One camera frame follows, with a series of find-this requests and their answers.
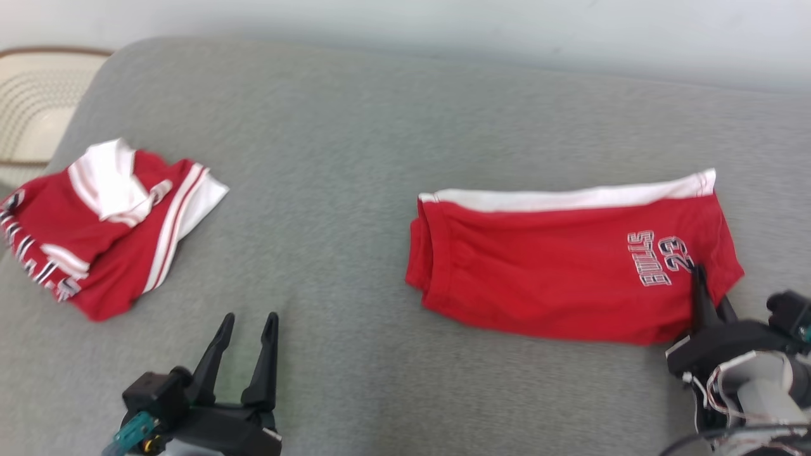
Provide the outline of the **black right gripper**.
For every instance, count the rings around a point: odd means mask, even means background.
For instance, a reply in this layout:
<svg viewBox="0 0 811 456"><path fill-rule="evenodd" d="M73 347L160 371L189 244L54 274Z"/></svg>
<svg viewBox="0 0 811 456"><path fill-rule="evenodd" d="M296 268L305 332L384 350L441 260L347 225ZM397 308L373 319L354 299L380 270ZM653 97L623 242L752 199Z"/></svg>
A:
<svg viewBox="0 0 811 456"><path fill-rule="evenodd" d="M803 352L803 343L768 324L739 320L727 296L722 297L715 308L706 269L702 265L693 266L690 334L666 351L669 373L681 376L684 372L691 372L707 376L719 364L752 350L776 350L796 355Z"/></svg>

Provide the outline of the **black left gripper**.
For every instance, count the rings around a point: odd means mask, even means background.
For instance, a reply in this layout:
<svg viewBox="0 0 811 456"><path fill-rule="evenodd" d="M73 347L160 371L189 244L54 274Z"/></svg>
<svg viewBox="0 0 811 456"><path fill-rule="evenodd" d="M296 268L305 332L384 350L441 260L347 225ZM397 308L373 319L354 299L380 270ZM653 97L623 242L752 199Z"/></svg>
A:
<svg viewBox="0 0 811 456"><path fill-rule="evenodd" d="M193 372L190 402L214 406L221 356L231 343L235 314L227 313ZM281 455L276 407L280 318L270 312L260 336L261 351L251 383L241 393L244 407L198 407L169 432L167 455Z"/></svg>

